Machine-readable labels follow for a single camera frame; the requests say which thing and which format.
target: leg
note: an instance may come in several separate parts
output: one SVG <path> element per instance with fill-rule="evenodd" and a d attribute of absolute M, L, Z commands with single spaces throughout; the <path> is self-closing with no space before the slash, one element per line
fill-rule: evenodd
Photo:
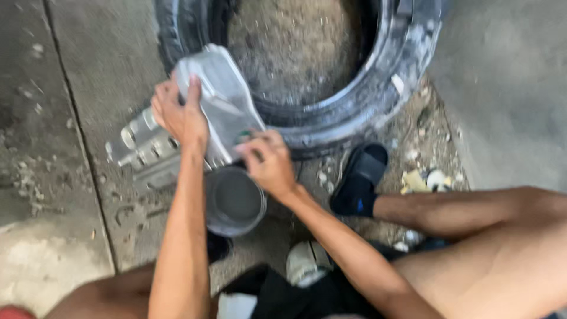
<path fill-rule="evenodd" d="M 374 216 L 459 241 L 394 263 L 447 318 L 537 318 L 567 300 L 567 198 L 520 188 L 384 196 Z"/>
<path fill-rule="evenodd" d="M 548 224 L 564 215 L 564 202 L 564 195 L 531 187 L 383 195 L 374 203 L 374 217 L 433 237 L 461 240 L 508 223 Z"/>
<path fill-rule="evenodd" d="M 154 265 L 85 284 L 65 297 L 45 319 L 147 318 Z"/>

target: thigh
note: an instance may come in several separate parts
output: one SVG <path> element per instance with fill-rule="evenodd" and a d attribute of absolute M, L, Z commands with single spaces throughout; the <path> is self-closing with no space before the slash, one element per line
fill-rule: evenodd
<path fill-rule="evenodd" d="M 494 226 L 394 263 L 447 318 L 538 318 L 567 301 L 567 223 Z"/>

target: hand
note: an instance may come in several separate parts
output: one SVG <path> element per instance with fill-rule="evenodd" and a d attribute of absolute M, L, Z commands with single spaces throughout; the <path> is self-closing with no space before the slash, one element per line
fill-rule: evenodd
<path fill-rule="evenodd" d="M 297 188 L 289 149 L 277 131 L 255 132 L 251 141 L 236 150 L 252 179 L 280 202 Z"/>
<path fill-rule="evenodd" d="M 155 86 L 151 109 L 155 121 L 184 146 L 196 146 L 205 154 L 209 140 L 209 123 L 201 111 L 201 80 L 196 75 L 189 78 L 187 102 L 179 105 L 179 87 L 175 75 Z"/>

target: forearm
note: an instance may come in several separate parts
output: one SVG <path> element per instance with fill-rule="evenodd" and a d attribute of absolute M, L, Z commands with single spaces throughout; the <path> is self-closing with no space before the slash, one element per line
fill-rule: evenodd
<path fill-rule="evenodd" d="M 372 246 L 299 187 L 283 200 L 313 233 L 351 284 L 388 318 L 441 318 Z"/>
<path fill-rule="evenodd" d="M 208 307 L 203 159 L 186 149 L 156 264 L 149 318 L 204 318 Z"/>

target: finger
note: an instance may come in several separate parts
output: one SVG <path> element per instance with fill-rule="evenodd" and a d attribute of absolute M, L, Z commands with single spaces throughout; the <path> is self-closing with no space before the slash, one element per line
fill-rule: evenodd
<path fill-rule="evenodd" d="M 259 135 L 265 138 L 266 140 L 268 140 L 271 146 L 274 147 L 286 146 L 284 142 L 284 138 L 275 129 L 269 129 L 265 132 L 259 133 Z"/>
<path fill-rule="evenodd" d="M 158 98 L 154 96 L 151 99 L 151 113 L 154 115 L 156 123 L 158 123 L 161 127 L 165 127 L 162 112 L 162 105 L 159 103 Z"/>
<path fill-rule="evenodd" d="M 201 100 L 201 79 L 195 74 L 189 76 L 189 90 L 186 106 L 198 107 Z"/>
<path fill-rule="evenodd" d="M 174 105 L 179 105 L 179 87 L 177 86 L 177 82 L 171 80 L 168 84 L 168 91 L 167 91 L 167 98 L 168 100 L 170 100 L 171 102 L 173 102 Z"/>
<path fill-rule="evenodd" d="M 262 156 L 262 159 L 264 161 L 266 161 L 268 158 L 273 157 L 275 154 L 272 147 L 262 138 L 255 138 L 245 145 L 253 151 L 258 152 L 258 154 Z"/>
<path fill-rule="evenodd" d="M 155 96 L 157 96 L 159 101 L 167 99 L 167 81 L 155 86 Z"/>
<path fill-rule="evenodd" d="M 250 175 L 255 175 L 260 169 L 260 159 L 254 154 L 252 149 L 246 144 L 238 145 L 237 150 L 241 153 L 242 159 Z"/>

